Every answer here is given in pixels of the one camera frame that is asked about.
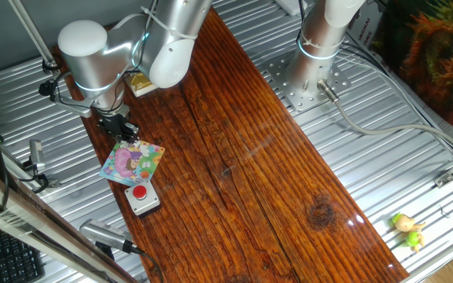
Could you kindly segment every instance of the cartoon picture card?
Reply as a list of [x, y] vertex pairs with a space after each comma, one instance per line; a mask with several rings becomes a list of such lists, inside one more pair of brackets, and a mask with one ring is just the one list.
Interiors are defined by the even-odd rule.
[[164, 151], [163, 147], [146, 141], [134, 144], [122, 141], [115, 145], [99, 175], [127, 186], [149, 181]]

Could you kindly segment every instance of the white cylinder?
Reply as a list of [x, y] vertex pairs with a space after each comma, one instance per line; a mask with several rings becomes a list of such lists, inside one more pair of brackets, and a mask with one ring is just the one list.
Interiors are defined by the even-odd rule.
[[92, 20], [77, 20], [62, 28], [57, 43], [69, 56], [92, 55], [106, 45], [108, 32]]

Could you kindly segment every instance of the gray cable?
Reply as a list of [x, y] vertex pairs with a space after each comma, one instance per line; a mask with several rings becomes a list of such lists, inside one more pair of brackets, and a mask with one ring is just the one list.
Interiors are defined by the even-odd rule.
[[347, 123], [349, 123], [349, 125], [351, 125], [351, 127], [354, 130], [357, 130], [358, 132], [361, 132], [363, 134], [390, 134], [390, 133], [398, 131], [398, 130], [419, 129], [419, 130], [428, 131], [433, 134], [437, 134], [453, 146], [453, 138], [451, 136], [449, 136], [448, 134], [445, 134], [441, 130], [437, 130], [433, 127], [426, 126], [426, 125], [408, 124], [408, 125], [401, 125], [401, 126], [396, 126], [396, 127], [380, 129], [380, 130], [363, 129], [362, 127], [356, 125], [354, 122], [351, 121], [351, 119], [349, 118], [347, 113], [345, 113], [345, 110], [342, 108], [342, 104], [340, 103], [340, 101], [335, 101], [334, 104], [335, 104], [335, 106], [337, 106], [338, 111], [344, 117], [344, 119], [347, 121]]

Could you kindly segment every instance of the colorful fabric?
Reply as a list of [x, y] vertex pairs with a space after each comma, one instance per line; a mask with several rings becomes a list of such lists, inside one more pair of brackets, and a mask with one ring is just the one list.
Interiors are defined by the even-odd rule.
[[453, 1], [390, 1], [374, 46], [453, 125]]

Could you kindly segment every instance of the metal slatted surface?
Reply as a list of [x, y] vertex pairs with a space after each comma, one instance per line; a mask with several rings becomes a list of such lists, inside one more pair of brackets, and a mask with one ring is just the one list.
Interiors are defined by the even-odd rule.
[[[444, 259], [448, 252], [442, 251], [453, 247], [453, 184], [438, 189], [433, 180], [453, 166], [448, 147], [419, 130], [364, 136], [350, 130], [329, 102], [305, 112], [296, 111], [272, 83], [263, 63], [295, 50], [300, 17], [288, 16], [272, 1], [241, 4], [223, 0], [213, 5], [403, 267], [412, 273], [428, 267], [426, 264], [436, 258]], [[375, 129], [425, 123], [421, 109], [412, 107], [376, 71], [347, 61], [337, 62], [352, 84], [339, 97], [358, 125]], [[450, 218], [441, 213], [441, 208]], [[423, 230], [428, 244], [419, 254], [404, 244], [404, 234], [389, 223], [399, 211], [428, 223]]]
[[[218, 0], [213, 6], [262, 76], [272, 83], [263, 63], [296, 48], [300, 18], [289, 17], [271, 0]], [[339, 96], [360, 126], [424, 123], [418, 113], [421, 109], [413, 108], [372, 69], [346, 61], [340, 63], [340, 69], [352, 88]], [[45, 173], [59, 178], [61, 188], [41, 197], [73, 226], [96, 218], [126, 229], [108, 183], [98, 177], [101, 165], [81, 120], [37, 94], [39, 84], [48, 78], [41, 71], [41, 60], [0, 72], [0, 132], [6, 138], [5, 147], [17, 159], [26, 160], [28, 140], [43, 141]], [[68, 95], [64, 82], [60, 86]], [[453, 256], [449, 252], [453, 247], [453, 183], [444, 189], [436, 189], [433, 183], [453, 166], [453, 155], [446, 146], [417, 130], [363, 136], [350, 130], [330, 103], [298, 112], [275, 87], [274, 92], [409, 272], [426, 268], [435, 259], [443, 264]], [[405, 246], [403, 235], [389, 224], [398, 211], [428, 222], [424, 229], [428, 244], [420, 254]], [[115, 257], [131, 274], [144, 274], [137, 256], [116, 252]], [[43, 260], [43, 281], [88, 281], [50, 257], [43, 256]]]
[[[101, 170], [82, 120], [55, 106], [38, 94], [47, 79], [41, 59], [0, 72], [0, 134], [4, 146], [20, 162], [29, 157], [29, 140], [42, 141], [46, 169], [61, 181], [60, 189], [48, 189], [39, 196], [76, 229], [88, 219], [97, 219], [127, 230], [108, 182]], [[69, 96], [64, 80], [61, 94]], [[113, 251], [115, 260], [132, 276], [144, 280], [146, 273], [137, 255]], [[87, 282], [82, 274], [42, 254], [46, 282]]]

